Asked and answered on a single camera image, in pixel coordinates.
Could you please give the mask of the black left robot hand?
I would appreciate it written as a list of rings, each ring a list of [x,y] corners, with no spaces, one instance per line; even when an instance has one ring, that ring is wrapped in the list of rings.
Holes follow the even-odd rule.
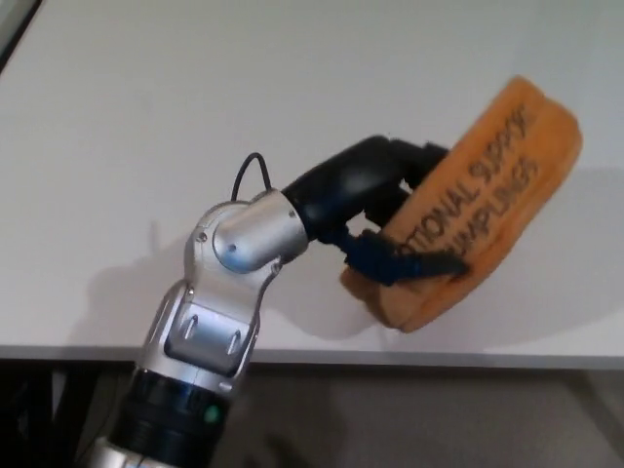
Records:
[[[422,146],[386,136],[367,137],[301,175],[282,193],[299,215],[310,242],[334,245],[345,263],[379,285],[438,276],[461,276],[469,265],[444,251],[416,251],[380,231],[354,236],[347,222],[359,214],[380,228],[403,206],[448,154],[428,142]]]

